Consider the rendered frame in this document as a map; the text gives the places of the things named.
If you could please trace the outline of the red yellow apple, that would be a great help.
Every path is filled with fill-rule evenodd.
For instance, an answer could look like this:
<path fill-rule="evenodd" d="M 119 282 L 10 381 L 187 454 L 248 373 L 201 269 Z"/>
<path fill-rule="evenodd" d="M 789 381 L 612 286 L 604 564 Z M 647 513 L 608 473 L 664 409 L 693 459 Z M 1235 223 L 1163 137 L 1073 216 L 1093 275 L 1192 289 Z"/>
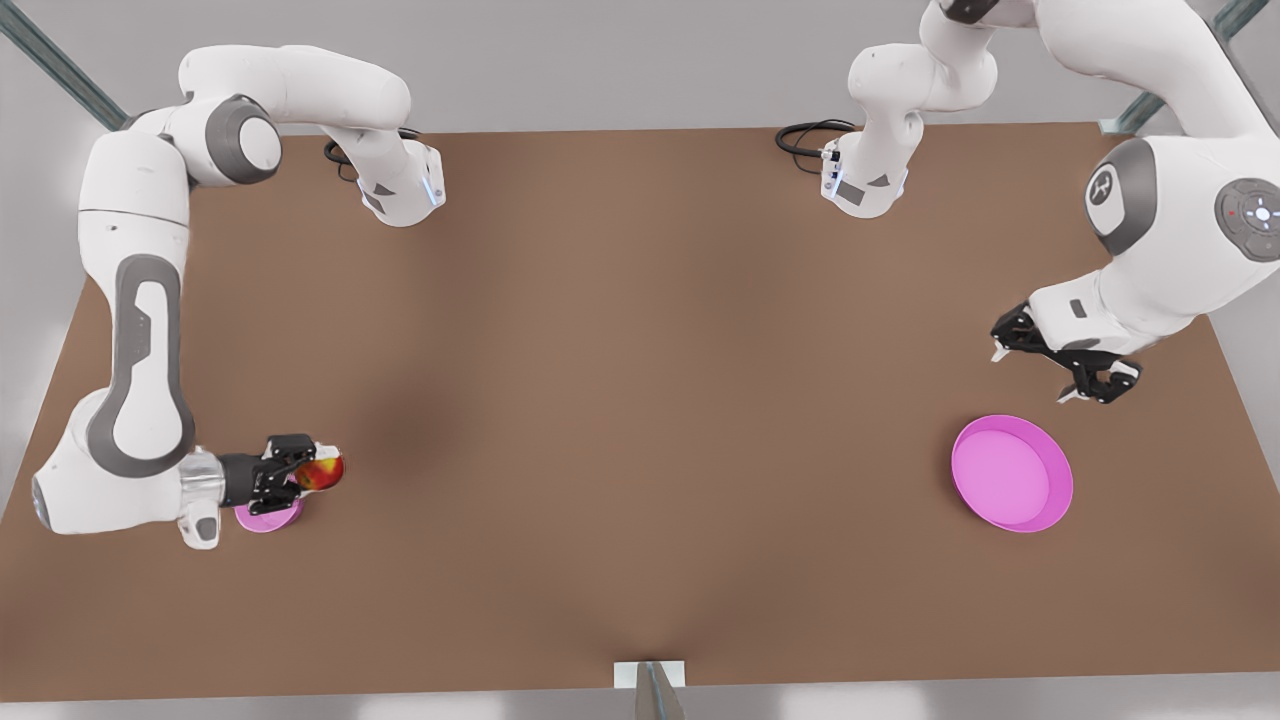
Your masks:
<path fill-rule="evenodd" d="M 337 486 L 346 474 L 346 460 L 340 454 L 332 457 L 316 457 L 298 465 L 293 482 L 307 493 L 324 492 Z"/>

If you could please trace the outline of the pink bowl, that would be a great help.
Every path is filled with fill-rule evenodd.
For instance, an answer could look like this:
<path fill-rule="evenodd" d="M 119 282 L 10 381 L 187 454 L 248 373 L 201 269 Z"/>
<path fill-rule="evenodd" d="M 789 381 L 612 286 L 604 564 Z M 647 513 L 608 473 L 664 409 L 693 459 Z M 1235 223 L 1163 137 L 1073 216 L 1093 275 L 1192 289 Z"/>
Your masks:
<path fill-rule="evenodd" d="M 1012 415 L 968 423 L 950 455 L 963 502 L 993 527 L 1037 533 L 1057 524 L 1073 502 L 1074 475 L 1059 442 Z"/>

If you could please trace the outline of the small pink plate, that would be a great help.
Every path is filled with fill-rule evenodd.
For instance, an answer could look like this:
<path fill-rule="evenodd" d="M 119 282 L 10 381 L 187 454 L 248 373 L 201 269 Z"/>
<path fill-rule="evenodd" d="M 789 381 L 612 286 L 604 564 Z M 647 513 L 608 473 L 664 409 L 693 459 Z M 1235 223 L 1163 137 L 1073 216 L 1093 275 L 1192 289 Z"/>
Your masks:
<path fill-rule="evenodd" d="M 247 505 L 234 507 L 236 520 L 251 533 L 265 534 L 284 529 L 298 520 L 305 509 L 305 497 L 297 498 L 291 507 L 274 512 L 253 515 Z"/>

